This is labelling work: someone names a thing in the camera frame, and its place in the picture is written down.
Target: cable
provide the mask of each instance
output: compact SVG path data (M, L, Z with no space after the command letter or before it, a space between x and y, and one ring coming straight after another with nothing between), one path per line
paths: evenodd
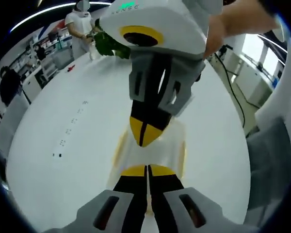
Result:
M238 103L238 105L239 105L241 111L242 111L242 116L243 116L242 127L244 128L244 124L245 124L246 120L245 120L245 116L244 116L243 108L242 108L241 104L239 103L239 101L238 101L238 99L237 99L237 97L236 97L236 95L235 95L235 93L234 93L234 90L233 90L233 88L232 88L231 81L230 81L229 76L228 76L228 73L227 73L227 69L226 69L225 65L223 64L223 62L221 61L221 59L219 58L219 56L218 56L216 53L215 53L214 55L216 56L216 58L219 60L219 62L220 62L221 65L223 66L224 71L225 71L225 74L226 74L226 77L227 77L227 80L228 80L229 87L231 88L232 94L233 94L233 96L234 96L236 102Z

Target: yellow ring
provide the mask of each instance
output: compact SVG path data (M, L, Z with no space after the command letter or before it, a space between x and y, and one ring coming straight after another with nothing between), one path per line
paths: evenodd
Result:
M141 33L148 35L157 40L158 45L164 42L164 36L157 30L145 26L125 26L120 29L120 33L124 36L127 33Z

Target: white cloth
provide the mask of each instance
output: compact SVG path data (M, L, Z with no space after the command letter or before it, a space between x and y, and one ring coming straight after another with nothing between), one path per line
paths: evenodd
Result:
M265 104L256 112L258 127L263 130L272 121L281 117L286 125L291 142L291 43L281 79Z
M73 10L65 18L65 25L73 23L74 29L81 34L88 34L92 30L92 17L89 12ZM72 36L72 52L74 59L78 59L89 51L89 46L80 38Z

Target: window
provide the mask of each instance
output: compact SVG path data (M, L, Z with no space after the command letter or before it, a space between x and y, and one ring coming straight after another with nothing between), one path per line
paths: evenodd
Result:
M265 61L263 63L264 69L270 75L273 76L275 73L277 64L278 64L278 58L277 58L276 54L270 48L268 48L267 55L266 55Z
M263 45L263 41L256 34L246 34L242 52L258 62L262 54Z

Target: logo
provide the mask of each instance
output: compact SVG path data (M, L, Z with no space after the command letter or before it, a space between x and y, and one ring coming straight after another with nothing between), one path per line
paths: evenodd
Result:
M138 7L139 7L139 5L125 7L125 8L123 8L123 9L120 9L120 10L117 10L117 11L115 11L115 12L112 12L112 15L114 15L114 14L118 14L118 13L120 13L120 12L130 11L130 10L132 10L132 9L138 9Z

